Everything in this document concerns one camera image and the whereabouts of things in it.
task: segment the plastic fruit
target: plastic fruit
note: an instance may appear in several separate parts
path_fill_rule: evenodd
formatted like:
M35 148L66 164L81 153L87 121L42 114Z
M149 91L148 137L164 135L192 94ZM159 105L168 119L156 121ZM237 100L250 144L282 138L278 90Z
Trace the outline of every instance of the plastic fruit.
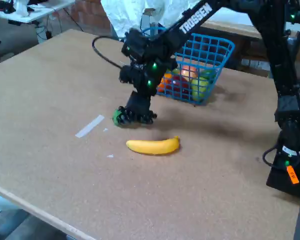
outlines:
M183 65L181 75L188 81L191 82L193 79L198 77L198 69L194 66Z
M129 140L126 145L132 151L141 154L169 154L179 148L179 138L175 136L163 141Z
M175 68L172 70L172 73L179 75L180 74L180 69L179 68Z
M192 99L194 101L201 101L205 97L205 91L209 81L204 77L199 77L199 79L193 79L191 82L192 89Z
M172 83L165 87L165 93L177 98L182 95L183 99L189 99L190 83L180 75L173 76L171 81Z
M165 92L165 87L168 86L168 84L171 84L171 78L172 78L172 74L171 73L165 73L163 78L161 78L161 82L157 87L157 91L160 93L164 93Z
M200 71L200 73L199 73L200 77L203 77L203 78L209 80L209 82L213 82L216 75L217 75L217 71L215 69L203 70L203 71Z

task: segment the orange tag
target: orange tag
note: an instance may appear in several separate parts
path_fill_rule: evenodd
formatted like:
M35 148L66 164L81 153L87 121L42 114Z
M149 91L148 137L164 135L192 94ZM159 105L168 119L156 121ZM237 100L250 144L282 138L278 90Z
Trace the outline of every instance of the orange tag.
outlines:
M286 170L288 171L292 184L298 184L299 179L297 178L294 168L289 165L286 167Z

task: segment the brick wall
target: brick wall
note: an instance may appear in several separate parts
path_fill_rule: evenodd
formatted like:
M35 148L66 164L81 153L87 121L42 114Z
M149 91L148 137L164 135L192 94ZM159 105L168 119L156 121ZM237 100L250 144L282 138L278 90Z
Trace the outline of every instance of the brick wall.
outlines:
M111 29L110 21L101 5L101 0L78 0L67 10L79 25L93 26L109 31ZM61 18L69 18L64 11L59 13Z

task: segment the white paper strip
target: white paper strip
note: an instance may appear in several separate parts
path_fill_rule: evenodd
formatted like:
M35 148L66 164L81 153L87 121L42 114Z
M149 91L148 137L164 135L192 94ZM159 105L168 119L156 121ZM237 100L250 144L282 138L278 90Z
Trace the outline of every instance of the white paper strip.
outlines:
M95 126L97 126L99 123L101 123L101 121L105 119L104 116L99 115L98 117L96 117L96 119L94 119L92 122L90 122L87 126L85 126L84 128L82 128L75 136L77 138L82 138L85 135L87 135Z

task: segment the brown tabletop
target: brown tabletop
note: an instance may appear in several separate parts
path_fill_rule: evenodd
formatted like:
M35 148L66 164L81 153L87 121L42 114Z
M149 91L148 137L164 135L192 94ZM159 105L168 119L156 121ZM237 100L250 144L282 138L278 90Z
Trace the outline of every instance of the brown tabletop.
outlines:
M151 127L122 129L111 117L133 88L93 38L70 30L0 64L0 195L77 239L292 239L299 199L266 186L261 160L279 132L273 81L224 69L207 106L156 96ZM128 62L121 43L97 46ZM173 136L168 156L126 147Z

